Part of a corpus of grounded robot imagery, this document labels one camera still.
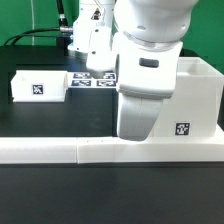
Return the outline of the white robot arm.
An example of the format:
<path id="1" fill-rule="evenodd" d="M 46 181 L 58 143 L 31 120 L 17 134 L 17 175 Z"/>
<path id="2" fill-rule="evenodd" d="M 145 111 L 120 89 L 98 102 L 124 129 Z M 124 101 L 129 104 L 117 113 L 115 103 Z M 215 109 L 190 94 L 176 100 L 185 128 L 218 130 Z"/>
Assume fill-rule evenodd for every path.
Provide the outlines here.
<path id="1" fill-rule="evenodd" d="M 79 0 L 71 55 L 100 79 L 117 77 L 117 135 L 145 140 L 172 97 L 178 58 L 199 0 Z"/>

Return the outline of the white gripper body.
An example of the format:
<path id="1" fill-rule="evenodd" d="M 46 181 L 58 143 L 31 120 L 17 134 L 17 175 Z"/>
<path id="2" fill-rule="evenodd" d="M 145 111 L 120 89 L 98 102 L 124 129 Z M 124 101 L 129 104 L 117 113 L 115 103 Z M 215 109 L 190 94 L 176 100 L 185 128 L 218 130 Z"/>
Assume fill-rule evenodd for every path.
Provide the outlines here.
<path id="1" fill-rule="evenodd" d="M 117 56 L 117 135 L 144 141 L 159 116 L 164 99 L 172 97 L 179 54 L 183 43 L 151 49 L 116 34 L 113 53 Z"/>

